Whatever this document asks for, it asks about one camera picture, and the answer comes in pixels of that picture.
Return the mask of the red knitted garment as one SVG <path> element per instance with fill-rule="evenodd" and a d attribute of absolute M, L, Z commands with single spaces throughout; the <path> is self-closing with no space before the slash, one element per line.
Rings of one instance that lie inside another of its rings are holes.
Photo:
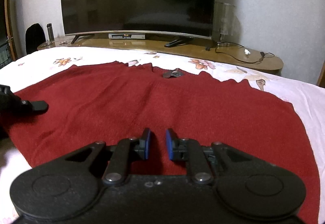
<path fill-rule="evenodd" d="M 167 155 L 167 129 L 204 145 L 223 142 L 301 177 L 307 196 L 299 216 L 317 223 L 318 168 L 292 104 L 246 80 L 220 82 L 207 72 L 164 78 L 163 73 L 151 64 L 71 66 L 18 92 L 23 99 L 47 102 L 45 114 L 1 116 L 1 125 L 32 167 L 98 140 L 116 144 L 149 128 L 155 135 L 149 160 L 135 163 L 133 172 L 181 174 L 184 168 Z"/>

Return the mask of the dark wooden wardrobe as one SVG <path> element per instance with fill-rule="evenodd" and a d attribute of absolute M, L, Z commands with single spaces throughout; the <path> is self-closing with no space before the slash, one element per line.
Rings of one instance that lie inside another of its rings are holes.
<path fill-rule="evenodd" d="M 1 0 L 1 69 L 18 58 L 12 23 L 11 0 Z"/>

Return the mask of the black chair back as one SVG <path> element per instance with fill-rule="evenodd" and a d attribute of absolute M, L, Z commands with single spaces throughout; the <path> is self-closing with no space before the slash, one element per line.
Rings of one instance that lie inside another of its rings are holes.
<path fill-rule="evenodd" d="M 45 33 L 39 23 L 34 23 L 25 32 L 26 53 L 29 55 L 46 42 Z"/>

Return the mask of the dark metal bottle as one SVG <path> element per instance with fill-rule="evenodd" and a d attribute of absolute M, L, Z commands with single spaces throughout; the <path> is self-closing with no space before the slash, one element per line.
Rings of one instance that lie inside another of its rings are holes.
<path fill-rule="evenodd" d="M 47 24 L 47 32 L 48 32 L 48 35 L 49 35 L 49 41 L 54 42 L 54 34 L 53 34 L 53 28 L 52 28 L 51 23 Z"/>

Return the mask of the grey set-top box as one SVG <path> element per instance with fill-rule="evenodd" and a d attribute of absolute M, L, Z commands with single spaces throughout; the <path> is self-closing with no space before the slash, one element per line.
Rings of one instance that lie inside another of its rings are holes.
<path fill-rule="evenodd" d="M 131 34 L 131 33 L 111 33 L 108 35 L 109 39 L 136 39 L 145 40 L 144 34 Z"/>

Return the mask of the wooden TV console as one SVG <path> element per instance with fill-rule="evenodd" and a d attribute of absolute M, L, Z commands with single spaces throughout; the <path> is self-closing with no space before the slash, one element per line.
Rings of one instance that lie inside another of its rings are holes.
<path fill-rule="evenodd" d="M 242 66 L 261 72 L 279 74 L 284 66 L 282 59 L 273 53 L 258 51 L 251 48 L 249 56 L 244 54 L 246 47 L 235 43 L 217 44 L 207 39 L 193 39 L 187 44 L 181 44 L 172 48 L 167 48 L 166 43 L 175 40 L 176 37 L 159 36 L 157 34 L 148 35 L 148 39 L 109 39 L 106 34 L 94 34 L 89 36 L 64 36 L 58 37 L 54 42 L 45 42 L 37 49 L 68 46 L 68 47 L 99 47 L 122 50 L 143 50 L 149 52 L 165 53 L 179 56 L 187 56 L 196 59 L 209 60 L 213 62 L 226 63 Z"/>

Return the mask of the clear glass cylinder vase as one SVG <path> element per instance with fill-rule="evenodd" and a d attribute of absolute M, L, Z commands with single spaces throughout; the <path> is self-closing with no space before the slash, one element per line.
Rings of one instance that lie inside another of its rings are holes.
<path fill-rule="evenodd" d="M 226 37 L 234 34 L 235 6 L 229 3 L 216 2 L 214 9 L 213 37 L 218 43 L 224 43 Z"/>

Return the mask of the white floral bed sheet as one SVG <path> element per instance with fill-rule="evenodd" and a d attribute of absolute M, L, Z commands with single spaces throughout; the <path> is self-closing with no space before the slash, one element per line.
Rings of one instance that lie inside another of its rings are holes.
<path fill-rule="evenodd" d="M 318 222 L 324 223 L 324 89 L 273 74 L 235 66 L 198 56 L 179 56 L 148 49 L 110 49 L 60 46 L 34 52 L 1 69 L 1 83 L 14 92 L 35 84 L 72 65 L 97 65 L 118 61 L 128 66 L 151 63 L 163 69 L 180 68 L 192 74 L 205 71 L 219 81 L 247 80 L 254 89 L 263 88 L 283 101 L 293 104 L 309 137 L 321 180 Z"/>

